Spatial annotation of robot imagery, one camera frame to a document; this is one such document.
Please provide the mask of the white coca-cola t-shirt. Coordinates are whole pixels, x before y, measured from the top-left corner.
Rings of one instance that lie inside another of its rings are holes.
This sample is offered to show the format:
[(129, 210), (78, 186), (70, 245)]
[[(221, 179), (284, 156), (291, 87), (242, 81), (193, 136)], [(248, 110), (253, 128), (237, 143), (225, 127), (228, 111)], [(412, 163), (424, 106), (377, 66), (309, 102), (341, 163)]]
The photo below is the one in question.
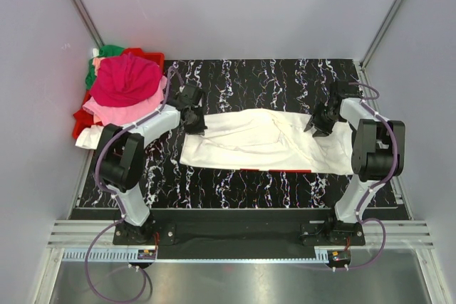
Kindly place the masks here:
[(310, 115), (267, 109), (205, 116), (203, 135), (186, 135), (180, 164), (232, 170), (352, 175), (352, 131), (338, 122), (328, 137), (305, 129)]

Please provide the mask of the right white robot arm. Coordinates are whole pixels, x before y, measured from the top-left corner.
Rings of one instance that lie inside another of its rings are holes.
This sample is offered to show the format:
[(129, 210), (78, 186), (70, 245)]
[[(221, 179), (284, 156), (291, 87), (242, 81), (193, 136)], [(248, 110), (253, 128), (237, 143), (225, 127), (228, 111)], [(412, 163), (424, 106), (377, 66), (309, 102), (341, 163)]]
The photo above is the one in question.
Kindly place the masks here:
[(337, 123), (347, 123), (352, 131), (351, 168), (353, 176), (321, 233), (332, 244), (340, 244), (362, 224), (368, 204), (405, 162), (405, 123), (389, 120), (368, 105), (360, 94), (360, 83), (336, 81), (331, 84), (326, 103), (318, 103), (305, 131), (312, 137), (328, 137)]

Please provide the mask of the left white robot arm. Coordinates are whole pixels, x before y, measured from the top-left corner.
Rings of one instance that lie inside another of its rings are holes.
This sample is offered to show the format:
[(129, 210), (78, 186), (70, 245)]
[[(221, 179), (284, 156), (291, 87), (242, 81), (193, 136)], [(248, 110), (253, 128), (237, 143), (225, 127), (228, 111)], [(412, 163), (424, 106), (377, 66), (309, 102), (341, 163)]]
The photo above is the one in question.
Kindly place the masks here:
[(154, 219), (140, 190), (145, 148), (179, 126), (187, 134), (204, 134), (206, 103), (206, 92), (196, 85), (186, 84), (172, 97), (166, 88), (158, 109), (126, 127), (109, 124), (103, 128), (95, 151), (94, 179), (118, 205), (118, 231), (128, 239), (145, 244), (154, 234)]

